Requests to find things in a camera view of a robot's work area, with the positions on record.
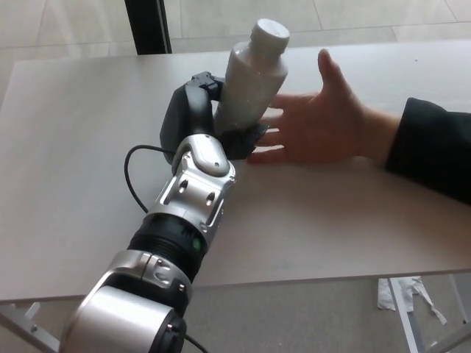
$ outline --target black sleeve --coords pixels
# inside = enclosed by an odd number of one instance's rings
[[[409,99],[386,170],[471,204],[471,114]]]

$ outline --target floor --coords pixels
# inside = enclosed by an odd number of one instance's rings
[[[470,0],[166,0],[166,11],[174,52],[228,50],[261,17],[285,24],[290,46],[471,38]],[[135,55],[122,0],[0,0],[0,104],[15,61],[117,55]],[[462,317],[446,276],[424,282],[449,321],[442,327],[417,301],[430,346]],[[407,352],[398,315],[375,308],[376,286],[364,279],[197,290],[189,332],[210,352]],[[43,303],[38,320],[59,335],[77,303]],[[36,351],[0,328],[0,352]]]

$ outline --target human hand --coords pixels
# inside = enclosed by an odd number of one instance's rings
[[[329,163],[354,156],[386,161],[398,119],[360,103],[325,49],[319,53],[318,66],[320,93],[279,94],[271,107],[283,113],[261,120],[279,131],[268,131],[257,146],[282,148],[255,152],[249,163]]]

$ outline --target person's arm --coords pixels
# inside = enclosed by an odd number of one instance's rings
[[[471,114],[409,99],[385,167],[471,204]]]
[[[471,204],[471,114],[449,113],[430,102],[409,99],[402,117],[365,107],[326,50],[318,59],[319,93],[277,95],[278,117],[263,122],[249,163],[318,164],[362,156],[387,171]]]

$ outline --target green indicator light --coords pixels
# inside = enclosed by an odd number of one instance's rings
[[[201,241],[198,238],[194,238],[192,244],[195,250],[201,251]]]

